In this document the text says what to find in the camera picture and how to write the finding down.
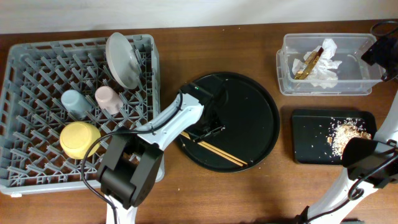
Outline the wooden chopstick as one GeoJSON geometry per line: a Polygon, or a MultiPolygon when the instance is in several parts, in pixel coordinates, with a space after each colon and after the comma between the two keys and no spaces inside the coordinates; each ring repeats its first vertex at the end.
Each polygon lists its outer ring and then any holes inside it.
{"type": "Polygon", "coordinates": [[[243,167],[244,165],[247,165],[247,163],[242,161],[241,159],[239,159],[237,157],[234,157],[231,154],[228,154],[227,152],[224,152],[221,149],[219,149],[219,148],[217,148],[217,147],[215,147],[215,146],[213,146],[211,144],[208,144],[207,142],[204,142],[204,141],[196,142],[196,144],[201,146],[201,147],[203,147],[203,148],[205,148],[205,149],[207,149],[207,150],[209,150],[209,151],[211,151],[211,152],[213,152],[213,153],[215,153],[215,154],[217,154],[218,156],[220,156],[220,157],[222,157],[222,158],[224,158],[224,159],[226,159],[226,160],[228,160],[228,161],[240,166],[240,167],[243,167]]]}
{"type": "Polygon", "coordinates": [[[199,156],[202,154],[203,156],[209,156],[210,154],[214,156],[218,156],[219,158],[222,158],[226,161],[229,161],[238,167],[245,167],[248,165],[247,162],[243,161],[242,159],[221,150],[220,148],[211,145],[208,142],[205,141],[194,141],[191,136],[186,133],[186,132],[181,132],[180,137],[182,138],[182,147],[189,152],[190,154],[193,154],[194,156],[199,156]]]}

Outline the white paper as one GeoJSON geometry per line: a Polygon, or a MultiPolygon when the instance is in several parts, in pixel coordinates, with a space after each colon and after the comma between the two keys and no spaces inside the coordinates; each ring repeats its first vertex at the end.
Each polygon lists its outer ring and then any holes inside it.
{"type": "MultiPolygon", "coordinates": [[[[342,63],[341,60],[333,61],[331,59],[335,55],[337,45],[333,39],[325,39],[322,45],[317,46],[312,51],[318,50],[320,47],[323,47],[324,51],[306,80],[315,80],[315,82],[311,82],[313,87],[333,88],[337,85],[338,80],[338,76],[333,70],[338,69],[342,63]]],[[[307,52],[303,59],[306,60],[310,53],[307,52]]]]}

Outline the gold snack wrapper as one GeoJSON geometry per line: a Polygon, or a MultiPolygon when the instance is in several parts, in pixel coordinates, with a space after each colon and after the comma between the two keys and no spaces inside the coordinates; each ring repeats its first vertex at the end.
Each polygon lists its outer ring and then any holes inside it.
{"type": "Polygon", "coordinates": [[[318,50],[312,51],[305,60],[304,64],[295,73],[294,79],[295,80],[306,79],[309,76],[310,72],[313,70],[314,66],[317,64],[323,51],[324,51],[323,47],[320,47],[318,50]]]}

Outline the grey round plate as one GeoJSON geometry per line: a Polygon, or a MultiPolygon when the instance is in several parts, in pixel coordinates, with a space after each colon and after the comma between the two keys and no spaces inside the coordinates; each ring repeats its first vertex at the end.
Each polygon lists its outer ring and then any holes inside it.
{"type": "Polygon", "coordinates": [[[134,49],[127,38],[119,32],[106,41],[106,61],[113,78],[127,89],[135,89],[141,74],[134,49]]]}

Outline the light blue plastic cup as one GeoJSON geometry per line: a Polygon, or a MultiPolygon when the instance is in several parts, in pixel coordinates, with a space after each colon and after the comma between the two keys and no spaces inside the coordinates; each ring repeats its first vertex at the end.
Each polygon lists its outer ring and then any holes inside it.
{"type": "Polygon", "coordinates": [[[75,118],[83,119],[86,112],[93,108],[86,98],[76,90],[67,90],[61,96],[61,102],[65,109],[75,118]]]}

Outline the yellow bowl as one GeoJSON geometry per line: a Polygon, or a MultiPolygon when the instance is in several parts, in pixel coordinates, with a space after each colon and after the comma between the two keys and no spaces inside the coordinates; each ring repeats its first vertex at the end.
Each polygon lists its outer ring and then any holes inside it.
{"type": "Polygon", "coordinates": [[[60,145],[72,159],[83,159],[89,147],[101,137],[94,125],[75,121],[66,125],[60,134],[60,145]]]}

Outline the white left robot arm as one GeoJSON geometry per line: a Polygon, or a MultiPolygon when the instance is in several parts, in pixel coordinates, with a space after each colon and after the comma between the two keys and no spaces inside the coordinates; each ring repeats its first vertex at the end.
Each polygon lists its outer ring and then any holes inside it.
{"type": "Polygon", "coordinates": [[[138,206],[165,174],[167,146],[184,131],[192,141],[220,132],[223,125],[217,110],[227,99],[224,83],[208,87],[189,83],[152,121],[107,135],[111,142],[96,174],[108,206],[107,223],[135,222],[138,206]]]}

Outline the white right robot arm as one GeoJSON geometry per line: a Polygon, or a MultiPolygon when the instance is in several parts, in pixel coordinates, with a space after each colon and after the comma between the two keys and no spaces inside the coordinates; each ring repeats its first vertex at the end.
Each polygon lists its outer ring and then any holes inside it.
{"type": "Polygon", "coordinates": [[[340,223],[365,197],[389,183],[397,183],[397,102],[394,101],[380,129],[363,111],[295,110],[294,128],[327,118],[361,118],[372,138],[353,138],[339,164],[341,174],[326,194],[305,207],[295,223],[340,223]]]}

